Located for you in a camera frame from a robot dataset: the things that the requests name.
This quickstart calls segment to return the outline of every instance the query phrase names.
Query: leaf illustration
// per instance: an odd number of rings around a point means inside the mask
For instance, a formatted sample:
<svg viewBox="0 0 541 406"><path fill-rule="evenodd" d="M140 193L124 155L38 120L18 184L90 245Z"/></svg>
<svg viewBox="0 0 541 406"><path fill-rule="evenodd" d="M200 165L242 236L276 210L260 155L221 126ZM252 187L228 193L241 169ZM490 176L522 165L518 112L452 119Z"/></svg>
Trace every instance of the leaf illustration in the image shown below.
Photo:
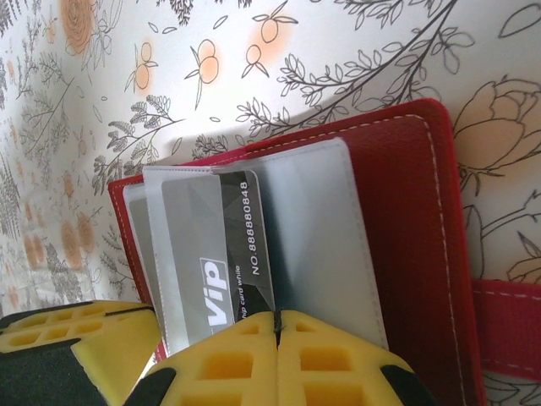
<svg viewBox="0 0 541 406"><path fill-rule="evenodd" d="M196 74L199 74L199 69L192 70L189 74L186 75L185 79L193 78Z"/></svg>
<svg viewBox="0 0 541 406"><path fill-rule="evenodd" d="M199 78L199 83L197 84L197 96L195 97L195 110L197 110L199 102L201 101L202 94L203 94L203 80Z"/></svg>
<svg viewBox="0 0 541 406"><path fill-rule="evenodd" d="M541 21L541 3L532 3L513 13L501 27L498 38L507 38Z"/></svg>
<svg viewBox="0 0 541 406"><path fill-rule="evenodd" d="M399 58L396 61L395 65L404 68L404 67L413 65L417 61L418 61L418 56L410 54L410 55L406 55L404 57Z"/></svg>
<svg viewBox="0 0 541 406"><path fill-rule="evenodd" d="M376 64L376 66L381 65L381 53L378 50L374 51L374 62Z"/></svg>
<svg viewBox="0 0 541 406"><path fill-rule="evenodd" d="M156 34L158 33L158 27L156 27L156 24L153 24L149 21L149 27L151 30L153 30Z"/></svg>
<svg viewBox="0 0 541 406"><path fill-rule="evenodd" d="M260 70L267 78L270 77L270 76L269 76L269 72L267 72L267 69L265 68L265 66L263 66L263 63L257 62L257 63L255 64L255 67L256 67L257 69L259 69L259 70Z"/></svg>
<svg viewBox="0 0 541 406"><path fill-rule="evenodd" d="M215 23L214 25L212 26L212 29L215 30L216 28L220 27L220 25L222 25L223 23L226 22L227 18L229 16L228 15L223 15L221 16Z"/></svg>
<svg viewBox="0 0 541 406"><path fill-rule="evenodd" d="M281 10L286 6L286 4L287 4L287 0L284 3L280 4L278 7L276 7L276 9L272 12L270 17L273 19L275 16L277 16L278 13L280 13Z"/></svg>
<svg viewBox="0 0 541 406"><path fill-rule="evenodd" d="M127 135L133 135L135 132L135 127L133 125L125 123L124 121L111 121L109 123L109 126L120 129Z"/></svg>
<svg viewBox="0 0 541 406"><path fill-rule="evenodd" d="M360 49L358 50L358 61L365 69L372 68L372 60Z"/></svg>
<svg viewBox="0 0 541 406"><path fill-rule="evenodd" d="M517 262L508 272L507 277L517 283L539 283L541 280L541 258L529 258Z"/></svg>
<svg viewBox="0 0 541 406"><path fill-rule="evenodd" d="M460 59L449 47L443 50L443 64L450 74L457 74L460 69Z"/></svg>
<svg viewBox="0 0 541 406"><path fill-rule="evenodd" d="M237 143L240 146L245 146L246 145L246 141L244 140L244 138L240 134L235 135L235 140L237 141Z"/></svg>
<svg viewBox="0 0 541 406"><path fill-rule="evenodd" d="M94 115L96 116L96 118L98 119L98 121L100 123L103 123L103 120L101 119L101 114L99 112L99 110L97 109L96 106L92 105L92 108L94 109Z"/></svg>
<svg viewBox="0 0 541 406"><path fill-rule="evenodd" d="M289 111L285 107L281 109L281 118L285 123L289 123Z"/></svg>
<svg viewBox="0 0 541 406"><path fill-rule="evenodd" d="M357 19L355 20L355 31L363 26L364 23L364 12L359 13Z"/></svg>
<svg viewBox="0 0 541 406"><path fill-rule="evenodd" d="M470 254L472 277L481 279L484 274L483 224L475 206L464 207L466 218L467 250Z"/></svg>
<svg viewBox="0 0 541 406"><path fill-rule="evenodd" d="M246 65L246 68L244 68L243 74L240 77L240 79L243 79L247 74L249 74L250 70L252 70L253 67L254 67L254 65L252 65L252 64Z"/></svg>
<svg viewBox="0 0 541 406"><path fill-rule="evenodd" d="M136 159L141 159L146 153L146 143L145 140L141 140L137 143L134 150L132 151L131 159L132 161Z"/></svg>
<svg viewBox="0 0 541 406"><path fill-rule="evenodd" d="M391 42L383 47L384 52L393 53L402 50L402 44L400 42Z"/></svg>
<svg viewBox="0 0 541 406"><path fill-rule="evenodd" d="M532 258L541 258L541 249L528 237L518 231L518 238L521 240L522 246L527 254Z"/></svg>
<svg viewBox="0 0 541 406"><path fill-rule="evenodd" d="M274 20L283 24L298 24L298 21L296 21L295 19L283 15L275 17Z"/></svg>
<svg viewBox="0 0 541 406"><path fill-rule="evenodd" d="M183 143L183 137L178 137L175 143L172 145L171 155L175 155L180 148L180 145Z"/></svg>
<svg viewBox="0 0 541 406"><path fill-rule="evenodd" d="M178 30L177 27L166 27L163 29L163 31L161 32L162 34L169 34L170 32L173 32L173 31L176 31Z"/></svg>
<svg viewBox="0 0 541 406"><path fill-rule="evenodd" d="M458 32L449 36L446 44L449 47L468 48L475 44L475 40L467 32Z"/></svg>
<svg viewBox="0 0 541 406"><path fill-rule="evenodd" d="M391 86L387 90L387 94L392 95L394 93L397 93L406 83L406 79L408 77L408 72L403 72L400 76L398 76L394 82L392 82Z"/></svg>
<svg viewBox="0 0 541 406"><path fill-rule="evenodd" d="M195 62L197 62L197 66L200 66L201 61L199 60L199 55L197 54L197 51L194 50L194 47L190 47L189 49L192 50L192 53L193 53L194 58L195 58Z"/></svg>
<svg viewBox="0 0 541 406"><path fill-rule="evenodd" d="M261 21L266 21L268 19L269 19L269 16L267 14L260 14L260 15L256 15L255 17L252 17L252 20L257 21L258 23L260 23Z"/></svg>

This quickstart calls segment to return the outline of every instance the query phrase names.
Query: red card holder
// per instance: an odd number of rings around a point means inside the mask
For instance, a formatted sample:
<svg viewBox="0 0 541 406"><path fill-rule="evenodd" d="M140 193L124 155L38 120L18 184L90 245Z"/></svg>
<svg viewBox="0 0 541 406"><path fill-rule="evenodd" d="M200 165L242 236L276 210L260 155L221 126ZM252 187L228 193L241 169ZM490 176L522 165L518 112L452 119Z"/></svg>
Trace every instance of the red card holder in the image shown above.
<svg viewBox="0 0 541 406"><path fill-rule="evenodd" d="M226 165L335 137L350 152L390 350L442 404L485 404L451 123L438 102L413 101L190 165ZM140 296L150 303L123 202L123 188L142 180L113 182L109 192Z"/></svg>

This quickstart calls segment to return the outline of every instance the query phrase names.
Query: yellow foam block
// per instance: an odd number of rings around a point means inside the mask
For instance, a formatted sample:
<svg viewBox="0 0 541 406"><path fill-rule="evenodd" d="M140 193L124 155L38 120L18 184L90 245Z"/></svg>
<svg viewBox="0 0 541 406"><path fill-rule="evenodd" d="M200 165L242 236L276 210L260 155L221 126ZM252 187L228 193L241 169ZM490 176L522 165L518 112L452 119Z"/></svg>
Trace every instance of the yellow foam block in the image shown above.
<svg viewBox="0 0 541 406"><path fill-rule="evenodd" d="M412 372L313 317L259 313L155 365L126 406L402 406L389 365Z"/></svg>
<svg viewBox="0 0 541 406"><path fill-rule="evenodd" d="M270 312L248 319L151 368L177 374L162 405L276 405L276 338ZM131 404L139 404L134 399Z"/></svg>
<svg viewBox="0 0 541 406"><path fill-rule="evenodd" d="M402 405L380 372L384 365L411 371L400 357L297 311L283 311L281 325L280 406Z"/></svg>
<svg viewBox="0 0 541 406"><path fill-rule="evenodd" d="M68 352L63 357L76 358L70 368L81 365L84 369L78 379L83 376L90 381L90 390L96 387L104 403L113 406L126 400L161 340L156 315L143 304L95 301L23 316L0 333L0 352L11 359L19 357L28 366L64 348ZM47 374L58 374L58 387L39 387L37 382L27 390L49 390L55 399L62 399L62 382L73 379L70 372L48 370Z"/></svg>

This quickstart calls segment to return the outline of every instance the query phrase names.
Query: card holder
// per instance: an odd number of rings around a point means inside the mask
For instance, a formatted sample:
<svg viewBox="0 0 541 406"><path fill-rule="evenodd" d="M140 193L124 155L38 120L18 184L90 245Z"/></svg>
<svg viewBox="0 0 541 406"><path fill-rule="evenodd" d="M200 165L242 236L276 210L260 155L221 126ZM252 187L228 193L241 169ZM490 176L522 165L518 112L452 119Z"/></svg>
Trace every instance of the card holder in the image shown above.
<svg viewBox="0 0 541 406"><path fill-rule="evenodd" d="M349 150L389 350L412 366L442 404L486 403L452 128L441 104L412 101L262 140L189 166L238 167L335 138ZM313 160L312 170L320 164ZM135 283L149 303L123 199L126 186L141 182L138 175L108 188ZM269 230L270 244L273 233ZM352 315L357 311L350 309Z"/></svg>
<svg viewBox="0 0 541 406"><path fill-rule="evenodd" d="M182 244L192 244L189 233L194 230L189 225L182 229L186 202L177 201L179 194L164 185L174 186L177 180L181 189L187 187L185 179L238 170L253 171L260 181L277 307L301 310L388 348L348 148L335 139L228 167L145 168L168 352L204 338L188 337L186 330L187 322L198 322L187 317L204 317L186 309L178 294L178 268L185 264L174 255L183 250ZM165 212L175 209L177 221L172 221ZM184 271L192 270L186 266Z"/></svg>

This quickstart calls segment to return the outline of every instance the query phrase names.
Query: floral patterned background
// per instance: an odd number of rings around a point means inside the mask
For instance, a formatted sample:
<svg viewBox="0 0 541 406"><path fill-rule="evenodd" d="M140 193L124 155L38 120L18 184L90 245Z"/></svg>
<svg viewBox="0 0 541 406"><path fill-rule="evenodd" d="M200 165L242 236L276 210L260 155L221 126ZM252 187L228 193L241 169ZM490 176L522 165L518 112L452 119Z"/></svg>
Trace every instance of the floral patterned background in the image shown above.
<svg viewBox="0 0 541 406"><path fill-rule="evenodd" d="M137 299L111 180L426 96L473 276L539 283L539 38L531 0L0 0L0 313Z"/></svg>

